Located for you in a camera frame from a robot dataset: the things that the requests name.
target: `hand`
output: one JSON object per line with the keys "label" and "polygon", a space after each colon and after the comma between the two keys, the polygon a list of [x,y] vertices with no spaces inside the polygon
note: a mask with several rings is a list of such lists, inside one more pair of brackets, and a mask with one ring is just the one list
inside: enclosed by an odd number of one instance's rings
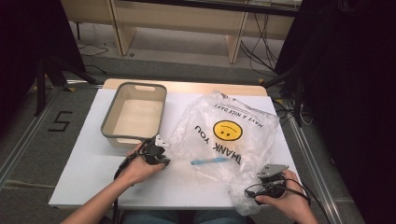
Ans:
{"label": "hand", "polygon": [[[298,181],[297,175],[290,171],[285,170],[282,172],[286,179],[293,179]],[[297,190],[301,193],[303,188],[293,181],[286,181],[286,187],[289,189]],[[308,202],[301,196],[285,191],[285,193],[280,198],[271,198],[269,196],[259,195],[255,198],[256,201],[260,203],[271,204],[272,206],[279,209],[286,217],[300,223],[318,223]]]}
{"label": "hand", "polygon": [[[133,150],[127,153],[127,156],[132,155],[141,144],[138,144]],[[150,165],[147,164],[140,156],[137,156],[131,163],[120,173],[118,179],[126,180],[131,186],[143,182],[156,172],[163,169],[164,164]]]}

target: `beige plastic basket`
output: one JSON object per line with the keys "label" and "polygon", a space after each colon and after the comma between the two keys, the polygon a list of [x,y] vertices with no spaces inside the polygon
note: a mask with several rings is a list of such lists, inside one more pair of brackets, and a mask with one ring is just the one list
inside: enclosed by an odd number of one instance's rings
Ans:
{"label": "beige plastic basket", "polygon": [[160,131],[167,90],[146,83],[122,83],[102,123],[113,147],[131,147]]}

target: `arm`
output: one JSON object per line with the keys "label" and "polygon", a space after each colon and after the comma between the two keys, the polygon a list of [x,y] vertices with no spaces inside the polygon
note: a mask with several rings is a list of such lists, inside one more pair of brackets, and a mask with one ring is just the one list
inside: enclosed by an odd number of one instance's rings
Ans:
{"label": "arm", "polygon": [[120,195],[134,184],[160,171],[163,164],[149,165],[141,157],[134,159],[120,176],[93,196],[62,223],[98,223]]}
{"label": "arm", "polygon": [[[297,175],[290,170],[285,170],[283,174],[285,175],[286,179],[298,181]],[[287,181],[286,185],[289,189],[294,189],[303,193],[301,186],[294,183],[293,181]],[[301,196],[292,192],[285,191],[285,193],[277,199],[260,195],[256,197],[256,200],[260,203],[271,204],[272,206],[279,209],[286,217],[296,221],[297,223],[318,224],[318,221],[312,213],[308,202]]]}

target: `blue object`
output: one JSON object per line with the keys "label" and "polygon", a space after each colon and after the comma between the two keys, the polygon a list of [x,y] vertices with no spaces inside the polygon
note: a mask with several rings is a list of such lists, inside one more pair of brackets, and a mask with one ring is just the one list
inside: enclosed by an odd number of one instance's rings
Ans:
{"label": "blue object", "polygon": [[224,157],[216,157],[215,159],[210,159],[210,160],[196,160],[196,161],[192,161],[191,165],[201,165],[201,164],[205,164],[208,162],[222,162],[222,161],[228,161],[228,158],[224,158]]}

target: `gray floor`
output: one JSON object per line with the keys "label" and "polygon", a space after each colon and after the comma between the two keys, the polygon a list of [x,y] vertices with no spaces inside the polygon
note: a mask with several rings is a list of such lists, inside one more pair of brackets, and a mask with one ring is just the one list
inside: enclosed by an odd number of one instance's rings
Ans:
{"label": "gray floor", "polygon": [[[76,33],[76,25],[71,23]],[[107,48],[108,51],[95,57],[83,56],[85,64],[96,65],[107,71],[101,73],[94,67],[87,67],[90,74],[98,79],[109,77],[164,79],[201,82],[224,82],[255,85],[259,79],[270,79],[271,73],[239,53],[236,64],[229,64],[224,36],[206,35],[164,30],[138,30],[133,45],[127,56],[120,56],[114,43],[112,28],[105,25],[82,23],[80,47],[93,44]],[[257,42],[254,38],[244,38],[244,42],[253,48]],[[282,41],[270,40],[271,49],[277,55],[282,48]],[[256,53],[265,58],[262,44]],[[82,54],[91,55],[104,51],[88,46],[81,49]],[[268,90],[268,94],[278,97],[280,86]],[[22,184],[9,183],[0,191],[1,223],[59,223],[72,210],[60,210],[48,206],[53,187],[56,186],[68,156],[73,149],[80,128],[88,114],[96,89],[76,88],[74,91],[62,91],[53,103],[50,112],[39,127],[30,145],[26,148],[20,162],[16,165],[9,180],[22,181]],[[48,132],[58,128],[53,123],[59,111],[73,111],[66,115],[70,124],[66,132]],[[8,132],[1,135],[0,164],[4,164],[34,118],[35,90],[27,93]],[[292,128],[292,119],[282,119],[282,129],[286,136],[290,152],[301,179],[318,196],[318,186],[309,168],[299,144],[299,138]],[[329,195],[336,206],[340,223],[364,223],[353,200],[350,198],[336,166],[329,162],[331,156],[323,145],[315,126],[304,125],[306,142],[309,145],[318,171],[328,188]],[[326,219],[313,202],[313,210],[320,223]],[[256,223],[291,223],[274,208],[264,207],[258,215],[253,215]]]}

